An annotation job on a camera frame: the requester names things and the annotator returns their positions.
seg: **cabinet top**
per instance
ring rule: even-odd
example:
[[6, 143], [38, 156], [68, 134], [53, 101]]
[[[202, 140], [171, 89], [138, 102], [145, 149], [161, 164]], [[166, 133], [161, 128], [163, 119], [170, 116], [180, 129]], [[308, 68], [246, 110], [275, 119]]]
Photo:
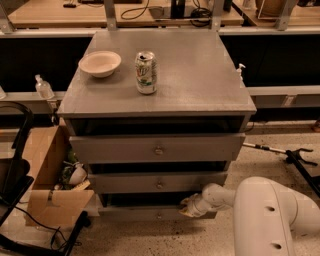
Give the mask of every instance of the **cabinet top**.
[[[97, 32], [86, 51], [121, 56], [109, 77], [77, 69], [58, 114], [65, 118], [243, 115], [256, 108], [219, 35], [207, 29], [140, 29]], [[136, 87], [135, 56], [152, 51], [157, 91]]]

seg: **gray cabinet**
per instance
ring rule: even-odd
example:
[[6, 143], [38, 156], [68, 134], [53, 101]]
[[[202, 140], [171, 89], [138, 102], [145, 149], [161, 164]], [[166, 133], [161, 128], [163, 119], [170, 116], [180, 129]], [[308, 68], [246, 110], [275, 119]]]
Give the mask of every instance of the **gray cabinet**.
[[[153, 51], [158, 90], [142, 95], [134, 58]], [[179, 202], [223, 185], [256, 109], [219, 36], [210, 30], [98, 32], [87, 53], [117, 52], [110, 77], [77, 70], [61, 103], [79, 160], [110, 220], [186, 218]]]

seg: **soap dispenser bottle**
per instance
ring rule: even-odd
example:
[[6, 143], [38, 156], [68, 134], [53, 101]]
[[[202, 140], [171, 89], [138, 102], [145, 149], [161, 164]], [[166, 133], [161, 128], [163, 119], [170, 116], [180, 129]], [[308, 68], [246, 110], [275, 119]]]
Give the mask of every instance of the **soap dispenser bottle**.
[[37, 83], [36, 83], [36, 90], [39, 96], [42, 99], [48, 100], [54, 97], [54, 93], [51, 89], [50, 84], [47, 81], [44, 81], [40, 75], [35, 76]]

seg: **black chair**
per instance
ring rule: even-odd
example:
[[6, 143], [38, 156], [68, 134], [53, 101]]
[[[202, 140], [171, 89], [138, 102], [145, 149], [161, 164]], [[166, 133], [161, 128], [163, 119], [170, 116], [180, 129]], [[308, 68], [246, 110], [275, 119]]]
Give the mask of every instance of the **black chair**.
[[[33, 113], [26, 106], [17, 102], [0, 101], [0, 108], [16, 109], [23, 114], [23, 121], [14, 139], [13, 157], [0, 159], [0, 226], [4, 223], [21, 197], [28, 190], [34, 179], [27, 176], [30, 164], [23, 159], [25, 144], [33, 126]], [[34, 245], [12, 241], [0, 234], [0, 249], [27, 256], [70, 255], [76, 239], [84, 226], [89, 226], [87, 213], [82, 212], [62, 251], [42, 248]]]

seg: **wooden desk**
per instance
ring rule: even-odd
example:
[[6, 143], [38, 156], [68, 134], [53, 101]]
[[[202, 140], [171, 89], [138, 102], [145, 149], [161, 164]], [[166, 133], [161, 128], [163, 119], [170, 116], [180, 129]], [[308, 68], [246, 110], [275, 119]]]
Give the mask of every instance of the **wooden desk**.
[[[9, 15], [10, 21], [16, 28], [66, 28], [66, 27], [106, 27], [107, 20], [103, 5], [81, 5], [76, 8], [64, 8], [63, 0], [29, 0], [26, 4]], [[118, 27], [150, 27], [150, 26], [177, 26], [191, 25], [190, 21], [171, 20], [155, 21], [149, 10], [134, 20], [124, 20], [121, 13], [128, 9], [144, 7], [142, 4], [116, 4], [116, 18]], [[169, 6], [168, 0], [150, 0], [149, 6]], [[126, 17], [133, 17], [141, 10], [130, 12]], [[223, 12], [221, 25], [243, 24], [243, 18], [232, 9]]]
[[[247, 18], [248, 22], [253, 26], [273, 27], [275, 20], [258, 19], [256, 16], [256, 7], [246, 10], [242, 7], [243, 0], [233, 0], [236, 8]], [[295, 6], [290, 20], [289, 26], [318, 26], [320, 25], [320, 7], [300, 7]]]

